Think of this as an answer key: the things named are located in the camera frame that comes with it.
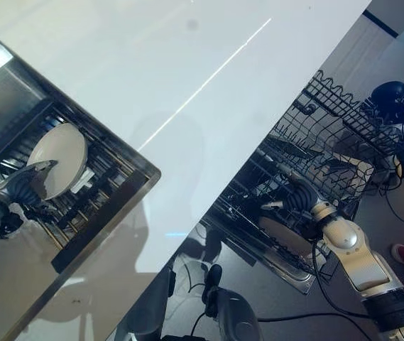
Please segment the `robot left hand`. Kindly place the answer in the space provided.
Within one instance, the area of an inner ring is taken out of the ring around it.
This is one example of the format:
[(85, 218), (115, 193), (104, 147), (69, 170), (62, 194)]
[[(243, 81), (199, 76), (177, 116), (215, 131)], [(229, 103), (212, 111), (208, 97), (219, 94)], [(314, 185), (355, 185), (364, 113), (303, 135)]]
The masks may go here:
[(4, 202), (39, 206), (47, 197), (45, 180), (58, 164), (56, 160), (39, 161), (16, 171), (0, 184)]

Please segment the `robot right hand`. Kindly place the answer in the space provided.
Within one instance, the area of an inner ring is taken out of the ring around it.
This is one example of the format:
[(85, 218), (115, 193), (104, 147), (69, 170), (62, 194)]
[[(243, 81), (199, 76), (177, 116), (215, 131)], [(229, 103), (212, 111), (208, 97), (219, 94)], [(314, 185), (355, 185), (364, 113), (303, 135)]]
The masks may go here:
[(273, 182), (278, 179), (278, 187), (267, 192), (268, 197), (261, 204), (260, 210), (310, 214), (319, 198), (316, 189), (298, 172), (285, 165), (274, 165), (271, 169), (275, 173)]

